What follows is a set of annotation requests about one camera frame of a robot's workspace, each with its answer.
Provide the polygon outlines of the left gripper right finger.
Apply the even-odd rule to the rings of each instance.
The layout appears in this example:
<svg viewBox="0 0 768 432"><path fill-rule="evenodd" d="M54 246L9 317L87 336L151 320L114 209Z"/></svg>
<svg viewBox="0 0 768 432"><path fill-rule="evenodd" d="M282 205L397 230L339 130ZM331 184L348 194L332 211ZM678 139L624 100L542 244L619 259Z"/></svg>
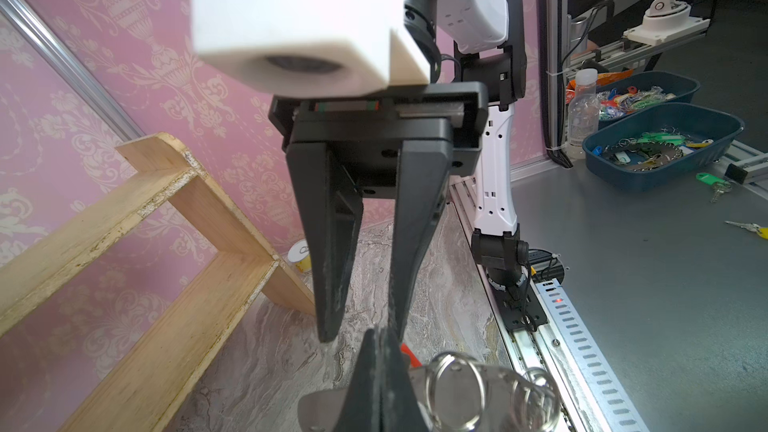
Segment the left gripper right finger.
<svg viewBox="0 0 768 432"><path fill-rule="evenodd" d="M428 427L408 374L410 359L402 352L396 335L387 328L383 330L382 350L382 430L427 432Z"/></svg>

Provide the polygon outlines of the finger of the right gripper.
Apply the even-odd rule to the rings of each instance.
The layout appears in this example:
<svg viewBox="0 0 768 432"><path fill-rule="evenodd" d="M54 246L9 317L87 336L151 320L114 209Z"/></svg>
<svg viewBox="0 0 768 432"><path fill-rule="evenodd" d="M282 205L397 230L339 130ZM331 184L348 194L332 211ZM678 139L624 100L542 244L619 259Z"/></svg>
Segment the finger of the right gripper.
<svg viewBox="0 0 768 432"><path fill-rule="evenodd" d="M388 328L403 340L415 282L445 206L452 144L408 140L397 166Z"/></svg>
<svg viewBox="0 0 768 432"><path fill-rule="evenodd" d="M296 143L286 160L309 247L319 341L343 321L363 215L362 196L325 143Z"/></svg>

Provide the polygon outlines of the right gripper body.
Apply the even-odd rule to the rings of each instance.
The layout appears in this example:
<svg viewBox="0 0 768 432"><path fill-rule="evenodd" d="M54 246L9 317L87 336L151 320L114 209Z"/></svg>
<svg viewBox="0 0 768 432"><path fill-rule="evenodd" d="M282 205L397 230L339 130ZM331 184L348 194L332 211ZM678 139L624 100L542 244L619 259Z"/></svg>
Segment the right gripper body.
<svg viewBox="0 0 768 432"><path fill-rule="evenodd" d="M392 87L356 98L273 99L269 119L283 136L296 195L331 187L337 171L364 197L391 198L407 141L444 142L447 170L475 170L488 117L480 82Z"/></svg>

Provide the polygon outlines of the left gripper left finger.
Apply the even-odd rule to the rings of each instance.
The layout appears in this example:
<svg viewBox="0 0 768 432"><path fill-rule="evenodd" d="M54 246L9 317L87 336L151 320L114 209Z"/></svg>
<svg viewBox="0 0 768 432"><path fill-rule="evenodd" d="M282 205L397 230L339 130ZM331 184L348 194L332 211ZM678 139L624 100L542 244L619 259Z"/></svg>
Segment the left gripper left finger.
<svg viewBox="0 0 768 432"><path fill-rule="evenodd" d="M364 334L334 431L382 431L382 367L381 330L369 329Z"/></svg>

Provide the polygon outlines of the metal key ring plate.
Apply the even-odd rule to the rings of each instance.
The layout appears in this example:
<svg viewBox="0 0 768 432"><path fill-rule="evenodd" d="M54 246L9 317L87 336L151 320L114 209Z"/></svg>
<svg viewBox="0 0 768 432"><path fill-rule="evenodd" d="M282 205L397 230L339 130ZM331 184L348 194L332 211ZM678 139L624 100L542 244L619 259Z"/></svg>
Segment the metal key ring plate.
<svg viewBox="0 0 768 432"><path fill-rule="evenodd" d="M562 418L560 394L542 368L518 373L444 352L408 376L415 418L430 431L552 431Z"/></svg>

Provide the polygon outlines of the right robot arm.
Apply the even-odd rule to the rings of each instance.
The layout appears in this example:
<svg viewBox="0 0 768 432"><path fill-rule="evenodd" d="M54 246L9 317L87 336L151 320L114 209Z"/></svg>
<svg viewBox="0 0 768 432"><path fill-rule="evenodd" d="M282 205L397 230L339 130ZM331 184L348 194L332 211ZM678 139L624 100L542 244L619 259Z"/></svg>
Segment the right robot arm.
<svg viewBox="0 0 768 432"><path fill-rule="evenodd" d="M319 339L333 341L342 324L365 200L395 204L388 325L402 336L448 182L471 175L472 257L497 286L506 329L534 329L543 315L509 165L514 105L525 94L523 1L404 0L402 12L428 84L271 104L312 259Z"/></svg>

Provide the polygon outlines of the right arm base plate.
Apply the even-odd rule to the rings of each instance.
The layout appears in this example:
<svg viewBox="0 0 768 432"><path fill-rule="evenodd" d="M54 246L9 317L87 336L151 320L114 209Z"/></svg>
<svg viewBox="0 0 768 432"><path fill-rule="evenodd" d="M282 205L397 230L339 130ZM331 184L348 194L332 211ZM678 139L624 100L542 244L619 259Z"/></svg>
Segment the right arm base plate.
<svg viewBox="0 0 768 432"><path fill-rule="evenodd" d="M532 269L522 268L525 282L513 283L511 273L500 269L486 272L493 289L494 303L500 312L504 329L509 333L517 331L536 332L549 319L544 307L535 294L535 284L561 282L565 278L566 267L558 254L545 249L532 249L529 252Z"/></svg>

